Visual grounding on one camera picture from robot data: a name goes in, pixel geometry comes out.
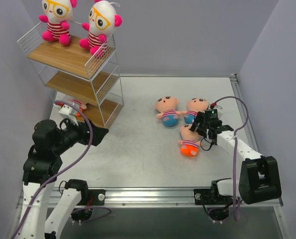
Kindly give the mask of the white panda plush yellow glasses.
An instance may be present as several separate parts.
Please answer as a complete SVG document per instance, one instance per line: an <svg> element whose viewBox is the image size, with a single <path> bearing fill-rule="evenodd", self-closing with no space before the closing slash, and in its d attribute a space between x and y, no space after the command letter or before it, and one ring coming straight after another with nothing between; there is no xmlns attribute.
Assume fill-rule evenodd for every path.
<svg viewBox="0 0 296 239"><path fill-rule="evenodd" d="M39 20L47 24L47 29L42 33L44 41L58 41L66 46L70 44L70 24L73 18L73 9L77 6L77 0L43 0L44 14Z"/></svg>

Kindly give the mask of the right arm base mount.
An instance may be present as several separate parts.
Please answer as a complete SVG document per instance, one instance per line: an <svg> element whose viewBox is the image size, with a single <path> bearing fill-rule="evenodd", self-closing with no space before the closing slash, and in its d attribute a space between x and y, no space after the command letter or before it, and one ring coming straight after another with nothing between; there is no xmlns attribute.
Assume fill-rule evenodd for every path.
<svg viewBox="0 0 296 239"><path fill-rule="evenodd" d="M219 205L227 206L233 204L232 189L228 190L227 195L223 195L223 189L219 189L219 183L229 183L231 178L223 178L211 181L209 187L197 187L193 189L195 205Z"/></svg>

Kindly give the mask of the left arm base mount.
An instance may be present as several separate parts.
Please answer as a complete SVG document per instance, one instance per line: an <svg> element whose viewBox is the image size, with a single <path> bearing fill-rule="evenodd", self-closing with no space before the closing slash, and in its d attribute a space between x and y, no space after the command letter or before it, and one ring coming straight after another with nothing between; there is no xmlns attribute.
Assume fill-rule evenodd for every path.
<svg viewBox="0 0 296 239"><path fill-rule="evenodd" d="M81 201L78 205L83 206L103 206L105 201L106 190L104 189L90 189L85 180L70 179L63 180L58 186L58 191L63 195L68 189L73 189L81 193Z"/></svg>

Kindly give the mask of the boy plush orange shorts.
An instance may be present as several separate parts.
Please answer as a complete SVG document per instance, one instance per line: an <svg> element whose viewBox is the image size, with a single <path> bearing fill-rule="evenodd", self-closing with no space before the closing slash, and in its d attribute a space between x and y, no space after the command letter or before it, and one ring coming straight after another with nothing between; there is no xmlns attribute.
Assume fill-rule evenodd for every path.
<svg viewBox="0 0 296 239"><path fill-rule="evenodd" d="M80 111L86 110L87 109L87 105L85 102L77 100L77 99L69 99L64 101L66 103L70 103L70 104L74 104L75 106L78 106Z"/></svg>
<svg viewBox="0 0 296 239"><path fill-rule="evenodd" d="M186 157L195 157L198 155L198 150L201 146L201 136L194 131L191 131L192 124L184 124L180 127L181 140L178 141L180 145L181 154Z"/></svg>

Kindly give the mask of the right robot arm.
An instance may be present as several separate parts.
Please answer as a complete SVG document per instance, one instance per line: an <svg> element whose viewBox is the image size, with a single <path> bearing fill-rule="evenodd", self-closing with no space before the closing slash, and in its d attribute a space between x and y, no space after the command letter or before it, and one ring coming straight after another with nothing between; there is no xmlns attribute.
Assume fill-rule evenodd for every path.
<svg viewBox="0 0 296 239"><path fill-rule="evenodd" d="M232 157L232 178L214 181L210 200L220 204L227 197L255 204L282 195L278 163L272 156L264 156L238 139L235 130L224 125L216 109L198 112L191 131L210 140Z"/></svg>

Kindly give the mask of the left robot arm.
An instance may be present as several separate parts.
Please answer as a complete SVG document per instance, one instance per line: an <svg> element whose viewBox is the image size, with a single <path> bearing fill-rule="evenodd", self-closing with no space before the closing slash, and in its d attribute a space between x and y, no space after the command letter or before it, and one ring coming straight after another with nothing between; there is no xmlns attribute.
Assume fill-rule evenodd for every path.
<svg viewBox="0 0 296 239"><path fill-rule="evenodd" d="M58 239L76 205L83 205L89 200L86 181L71 179L55 211L49 217L46 216L58 176L79 163L90 147L98 146L109 132L107 128L98 127L88 119L79 124L64 119L61 124L66 126L65 129L55 121L45 119L34 127L34 144L23 165L23 204L20 222L11 236L13 239ZM62 169L61 155L77 143L85 145L85 151Z"/></svg>

